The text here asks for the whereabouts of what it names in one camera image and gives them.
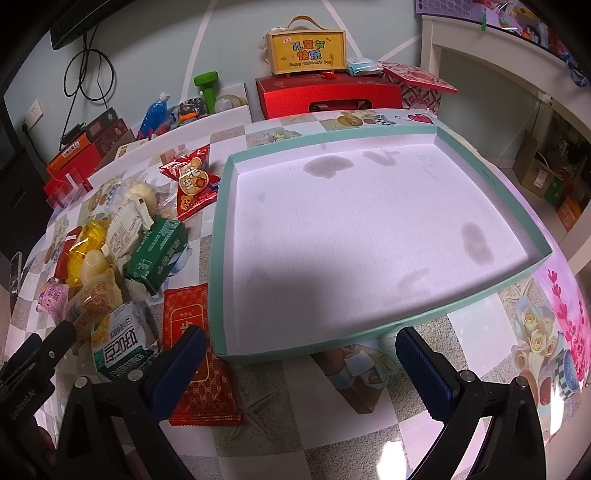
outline yellow gift box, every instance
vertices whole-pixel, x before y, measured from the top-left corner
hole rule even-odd
[[[318,30],[288,30],[296,20],[307,20]],[[326,30],[306,15],[294,17],[285,30],[269,32],[267,51],[274,75],[347,67],[345,31]]]

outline green dumbbell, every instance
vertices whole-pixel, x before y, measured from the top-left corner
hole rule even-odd
[[[207,72],[197,75],[193,79],[195,87],[201,88],[203,92],[203,100],[205,100],[207,113],[209,113],[209,115],[215,113],[216,94],[213,93],[213,84],[217,82],[218,78],[217,72]]]

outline blue bottle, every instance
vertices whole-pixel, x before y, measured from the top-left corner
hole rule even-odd
[[[167,116],[166,101],[169,98],[169,93],[162,92],[160,94],[160,100],[148,107],[148,111],[146,112],[142,126],[139,128],[136,140],[150,138],[152,134],[158,129],[158,127],[164,123]]]

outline table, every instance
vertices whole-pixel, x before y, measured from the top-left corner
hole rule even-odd
[[[343,113],[363,119],[362,126],[338,122]],[[425,115],[415,113],[395,109],[305,113],[229,128],[187,142],[186,147],[211,143],[210,171],[220,174],[230,153],[283,138],[417,119],[447,129],[436,117],[427,114],[425,119]],[[475,152],[463,138],[454,135]],[[143,174],[154,184],[168,185],[158,172],[159,156],[133,164],[127,164],[125,157],[117,162],[112,167],[114,174],[123,178]],[[417,330],[456,369],[470,368],[483,380],[510,382],[522,370],[529,370],[528,377],[546,387],[544,380],[550,378],[552,388],[543,389],[542,394],[540,388],[534,388],[534,396],[541,399],[538,412],[544,440],[548,440],[580,405],[578,383],[584,385],[590,360],[589,318],[558,245],[511,182],[495,166],[487,165],[534,218],[554,253],[533,275]],[[6,356],[12,355],[31,332],[44,338],[55,327],[45,313],[35,311],[38,294],[53,272],[55,252],[61,250],[64,234],[81,225],[90,215],[89,205],[96,203],[93,199],[100,201],[110,190],[112,187],[103,186],[89,192],[48,225],[12,315]],[[186,222],[192,249],[190,266],[170,277],[168,288],[207,281],[214,211],[215,204]],[[150,321],[160,338],[162,301],[161,295],[147,301]],[[161,428],[196,478],[404,479],[417,467],[442,424],[430,418],[406,373],[397,366],[393,344],[394,335],[386,335],[314,356],[247,367],[232,365],[243,425],[171,427],[164,421]],[[565,368],[578,376],[572,390],[560,374]],[[39,425],[54,438],[75,379],[87,375],[99,381],[88,350],[79,357],[67,354],[56,371],[56,392],[36,415]],[[481,419],[456,479],[466,477],[487,426],[488,419]],[[118,427],[125,451],[132,455],[131,439],[121,423]]]

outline food packaging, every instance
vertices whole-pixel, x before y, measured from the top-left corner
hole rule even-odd
[[[98,373],[117,380],[158,351],[158,342],[133,302],[124,303],[95,324],[90,336]]]
[[[191,173],[193,170],[205,170],[209,163],[209,145],[205,145],[190,154],[180,155],[173,161],[160,167],[160,173],[166,175],[169,179],[178,181],[183,175]]]
[[[84,262],[84,257],[88,251],[98,250],[103,246],[108,226],[109,222],[106,220],[88,220],[86,222],[68,256],[68,278],[66,283],[70,287],[82,285],[80,267]]]
[[[123,303],[121,291],[115,282],[115,273],[109,268],[97,275],[88,285],[74,295],[67,303],[64,319],[74,324],[76,341],[72,351],[77,353],[80,346],[90,338],[95,323]]]
[[[104,273],[109,268],[109,262],[105,254],[100,250],[89,250],[80,267],[80,280],[83,285],[88,285],[97,275]]]
[[[190,325],[203,328],[207,322],[207,284],[178,288],[164,293],[163,348],[169,350]],[[177,408],[168,419],[171,425],[240,425],[228,364],[216,357],[208,342],[205,358]]]
[[[205,145],[160,167],[160,172],[178,181],[177,217],[180,221],[217,199],[220,178],[204,170],[208,160],[209,145]]]
[[[76,243],[76,239],[81,231],[82,227],[77,226],[66,234],[64,245],[61,248],[60,256],[57,259],[56,272],[53,275],[58,280],[66,281],[68,278],[68,257],[70,256],[70,248]]]
[[[52,278],[47,282],[45,290],[39,294],[37,311],[47,312],[57,325],[63,318],[67,301],[68,285]]]
[[[352,77],[379,75],[382,70],[382,64],[377,60],[365,58],[347,59],[347,73]]]
[[[140,282],[150,295],[156,295],[186,245],[187,232],[182,222],[157,219],[131,255],[125,277]]]
[[[141,242],[143,232],[153,224],[143,198],[131,194],[111,221],[102,247],[102,252],[119,273],[123,273],[123,267]]]

